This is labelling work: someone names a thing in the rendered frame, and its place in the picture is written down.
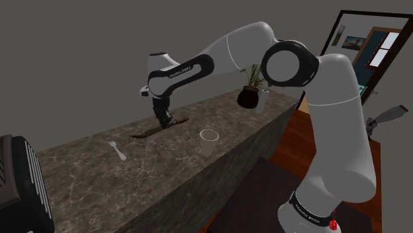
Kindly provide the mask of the brown knife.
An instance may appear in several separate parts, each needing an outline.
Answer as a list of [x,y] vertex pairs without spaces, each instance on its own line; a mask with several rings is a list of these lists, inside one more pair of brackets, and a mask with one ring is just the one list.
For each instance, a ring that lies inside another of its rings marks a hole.
[[157,132],[160,132],[162,130],[165,130],[167,128],[171,128],[172,126],[175,126],[177,124],[183,124],[184,122],[187,122],[189,120],[188,117],[183,117],[183,118],[179,118],[179,119],[175,119],[169,123],[166,124],[166,126],[157,126],[155,128],[151,128],[148,129],[146,131],[144,131],[141,134],[134,134],[134,135],[130,135],[131,138],[147,138]]

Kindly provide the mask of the white cup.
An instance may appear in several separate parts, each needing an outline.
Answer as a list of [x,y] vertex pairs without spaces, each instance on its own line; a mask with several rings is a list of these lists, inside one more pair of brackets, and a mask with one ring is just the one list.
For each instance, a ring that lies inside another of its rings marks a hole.
[[212,129],[204,129],[199,133],[201,154],[210,156],[219,139],[219,134]]

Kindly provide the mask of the plant in dark pot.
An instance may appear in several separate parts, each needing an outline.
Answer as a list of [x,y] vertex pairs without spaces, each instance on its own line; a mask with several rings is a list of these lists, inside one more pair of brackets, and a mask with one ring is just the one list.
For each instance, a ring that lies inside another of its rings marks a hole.
[[237,104],[246,109],[254,109],[257,107],[259,101],[259,86],[265,81],[261,75],[261,66],[259,64],[253,64],[249,69],[244,68],[240,70],[240,73],[244,72],[248,81],[243,87],[242,91],[238,95]]

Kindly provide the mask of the white paper towel roll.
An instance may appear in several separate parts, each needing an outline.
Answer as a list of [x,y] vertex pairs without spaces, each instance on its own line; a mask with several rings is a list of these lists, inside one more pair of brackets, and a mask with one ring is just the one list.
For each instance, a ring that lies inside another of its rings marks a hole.
[[262,89],[260,91],[257,107],[255,108],[255,112],[257,114],[261,114],[263,112],[263,109],[264,109],[266,100],[268,98],[268,95],[269,95],[269,90],[268,89]]

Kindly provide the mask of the black appliance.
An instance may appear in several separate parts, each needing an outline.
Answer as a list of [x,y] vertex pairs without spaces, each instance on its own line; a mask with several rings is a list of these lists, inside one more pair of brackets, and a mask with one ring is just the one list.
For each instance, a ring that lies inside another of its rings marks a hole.
[[0,136],[0,233],[55,233],[38,156],[22,136]]

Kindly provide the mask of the dark framed doorway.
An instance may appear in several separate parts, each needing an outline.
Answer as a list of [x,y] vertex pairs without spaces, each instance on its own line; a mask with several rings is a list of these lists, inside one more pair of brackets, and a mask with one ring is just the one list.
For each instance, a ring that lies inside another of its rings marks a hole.
[[340,11],[321,54],[350,59],[365,116],[389,104],[376,86],[412,33],[413,13]]

